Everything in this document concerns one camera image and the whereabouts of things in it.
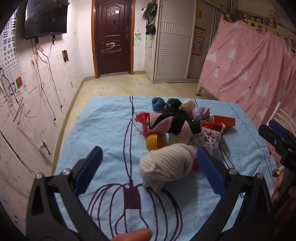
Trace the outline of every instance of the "human hand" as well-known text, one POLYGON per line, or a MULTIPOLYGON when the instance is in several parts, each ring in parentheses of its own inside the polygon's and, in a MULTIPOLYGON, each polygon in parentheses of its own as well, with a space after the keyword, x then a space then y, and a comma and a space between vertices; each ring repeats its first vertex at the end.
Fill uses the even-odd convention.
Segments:
MULTIPOLYGON (((276 186, 274 188, 274 192, 271 196, 271 201, 274 203, 279 199, 280 195, 280 188, 283 184, 283 177, 284 173, 281 173, 279 176, 276 186)), ((291 217, 293 214, 296 213, 296 186, 291 187, 289 189, 289 196, 293 199, 292 203, 290 206, 287 208, 286 211, 284 211, 279 218, 276 220, 276 230, 275 233, 278 233, 282 228, 284 228, 287 223, 290 221, 291 217)))
POLYGON ((120 234, 111 241, 149 241, 152 237, 150 229, 139 229, 132 233, 120 234))

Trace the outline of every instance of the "white knit hat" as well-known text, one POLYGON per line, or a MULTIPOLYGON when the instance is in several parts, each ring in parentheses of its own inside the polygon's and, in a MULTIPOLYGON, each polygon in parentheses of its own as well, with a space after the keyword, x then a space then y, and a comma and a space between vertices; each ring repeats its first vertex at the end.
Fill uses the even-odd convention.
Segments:
POLYGON ((196 152, 195 146, 174 144, 144 155, 139 163, 144 187, 160 192, 164 182, 178 180, 187 175, 196 158, 196 152))

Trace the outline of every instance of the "louvered cabinet door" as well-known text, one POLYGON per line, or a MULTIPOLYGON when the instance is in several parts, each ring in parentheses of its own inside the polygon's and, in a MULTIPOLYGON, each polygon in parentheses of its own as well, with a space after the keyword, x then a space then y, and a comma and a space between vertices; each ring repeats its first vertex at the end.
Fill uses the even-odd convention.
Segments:
POLYGON ((164 0, 162 5, 156 79, 185 79, 195 0, 164 0))

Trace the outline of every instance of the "pink curtain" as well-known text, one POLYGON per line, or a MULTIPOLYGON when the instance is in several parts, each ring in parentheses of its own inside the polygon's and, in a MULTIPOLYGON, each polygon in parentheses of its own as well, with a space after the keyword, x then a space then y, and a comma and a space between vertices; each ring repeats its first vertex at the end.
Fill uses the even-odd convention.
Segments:
POLYGON ((200 83, 221 101, 239 104, 257 128, 279 101, 296 122, 296 54, 274 34, 220 21, 200 83))

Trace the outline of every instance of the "brown wooden door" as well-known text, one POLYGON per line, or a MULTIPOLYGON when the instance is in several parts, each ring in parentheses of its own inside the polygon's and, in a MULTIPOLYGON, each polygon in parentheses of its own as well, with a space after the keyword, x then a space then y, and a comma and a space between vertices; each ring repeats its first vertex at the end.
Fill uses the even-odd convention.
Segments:
POLYGON ((131 0, 97 0, 96 54, 99 74, 130 70, 131 0))

